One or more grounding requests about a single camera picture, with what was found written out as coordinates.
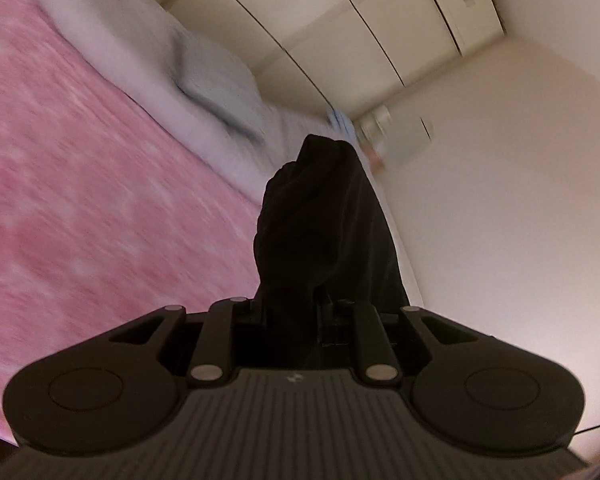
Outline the pale pink folded quilt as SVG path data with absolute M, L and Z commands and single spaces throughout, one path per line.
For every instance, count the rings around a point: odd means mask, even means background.
M 58 32 L 179 144 L 255 203 L 310 133 L 349 141 L 324 119 L 264 104 L 263 131 L 227 125 L 181 90 L 187 30 L 155 0 L 36 0 Z

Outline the white wardrobe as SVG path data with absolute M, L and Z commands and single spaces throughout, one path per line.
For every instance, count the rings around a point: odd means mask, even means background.
M 265 99 L 358 116 L 499 40 L 492 0 L 157 0 L 237 54 Z

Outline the black trousers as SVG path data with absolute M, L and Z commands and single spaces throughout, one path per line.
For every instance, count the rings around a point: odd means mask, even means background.
M 347 141 L 310 134 L 268 181 L 253 252 L 264 352 L 280 367 L 313 363 L 330 304 L 408 303 L 385 214 Z

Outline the pink floral bed blanket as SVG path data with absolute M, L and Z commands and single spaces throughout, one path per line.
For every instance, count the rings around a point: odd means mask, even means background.
M 165 306 L 248 296 L 257 207 L 0 0 L 0 438 L 21 367 Z

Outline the grey checked cushion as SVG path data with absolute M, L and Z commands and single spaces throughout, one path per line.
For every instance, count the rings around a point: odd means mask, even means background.
M 262 96 L 253 73 L 233 52 L 200 32 L 186 30 L 178 38 L 176 83 L 189 99 L 230 128 L 263 142 Z

